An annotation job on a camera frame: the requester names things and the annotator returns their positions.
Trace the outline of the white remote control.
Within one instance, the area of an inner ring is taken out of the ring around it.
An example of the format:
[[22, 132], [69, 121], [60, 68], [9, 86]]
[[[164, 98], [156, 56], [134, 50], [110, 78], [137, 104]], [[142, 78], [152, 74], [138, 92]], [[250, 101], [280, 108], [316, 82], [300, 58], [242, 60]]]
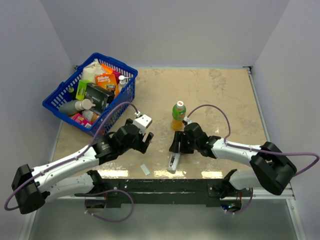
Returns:
[[180, 153], [173, 153], [173, 152], [171, 153], [171, 155], [169, 157], [168, 166], [167, 166], [168, 172], [170, 172], [170, 173], [176, 172], [180, 156], [181, 156]]

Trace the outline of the white battery compartment cover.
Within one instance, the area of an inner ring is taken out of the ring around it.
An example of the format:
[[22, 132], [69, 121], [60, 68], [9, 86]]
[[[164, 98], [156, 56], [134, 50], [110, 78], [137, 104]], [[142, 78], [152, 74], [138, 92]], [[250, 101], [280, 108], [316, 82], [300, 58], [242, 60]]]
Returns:
[[140, 168], [141, 168], [141, 170], [143, 171], [143, 173], [144, 173], [146, 176], [148, 176], [148, 175], [150, 174], [150, 171], [149, 171], [149, 169], [147, 168], [147, 166], [146, 166], [145, 164], [142, 164], [142, 165], [140, 166]]

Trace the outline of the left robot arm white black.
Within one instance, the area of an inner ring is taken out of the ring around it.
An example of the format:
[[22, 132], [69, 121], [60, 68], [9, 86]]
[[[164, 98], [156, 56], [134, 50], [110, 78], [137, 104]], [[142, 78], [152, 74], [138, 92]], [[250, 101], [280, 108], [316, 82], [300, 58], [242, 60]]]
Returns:
[[79, 151], [55, 162], [30, 168], [20, 166], [15, 173], [11, 188], [17, 209], [25, 215], [41, 208], [47, 201], [71, 194], [99, 196], [104, 190], [101, 176], [96, 171], [74, 177], [88, 170], [116, 160], [130, 149], [145, 154], [154, 137], [146, 134], [152, 118], [142, 115], [127, 119], [116, 132], [100, 136]]

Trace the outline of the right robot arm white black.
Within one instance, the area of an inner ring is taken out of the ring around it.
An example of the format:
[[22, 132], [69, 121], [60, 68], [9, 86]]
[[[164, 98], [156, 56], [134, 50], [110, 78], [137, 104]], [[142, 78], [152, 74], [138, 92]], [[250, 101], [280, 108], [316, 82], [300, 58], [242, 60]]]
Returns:
[[271, 142], [256, 146], [257, 151], [246, 144], [230, 142], [226, 144], [220, 136], [208, 136], [196, 122], [187, 124], [183, 131], [174, 133], [169, 148], [171, 160], [169, 171], [174, 171], [181, 154], [198, 151], [212, 159], [226, 159], [251, 167], [249, 171], [231, 170], [214, 190], [233, 197], [240, 190], [264, 188], [279, 196], [297, 173], [296, 166]]

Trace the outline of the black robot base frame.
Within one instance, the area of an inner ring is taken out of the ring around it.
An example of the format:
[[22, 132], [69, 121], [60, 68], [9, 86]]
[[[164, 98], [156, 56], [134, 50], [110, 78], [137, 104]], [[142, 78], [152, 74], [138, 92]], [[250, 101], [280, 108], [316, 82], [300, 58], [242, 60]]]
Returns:
[[229, 183], [235, 172], [233, 169], [224, 178], [217, 179], [107, 179], [90, 170], [94, 187], [88, 193], [103, 197], [101, 192], [122, 190], [132, 197], [134, 204], [220, 207], [231, 205], [239, 193]]

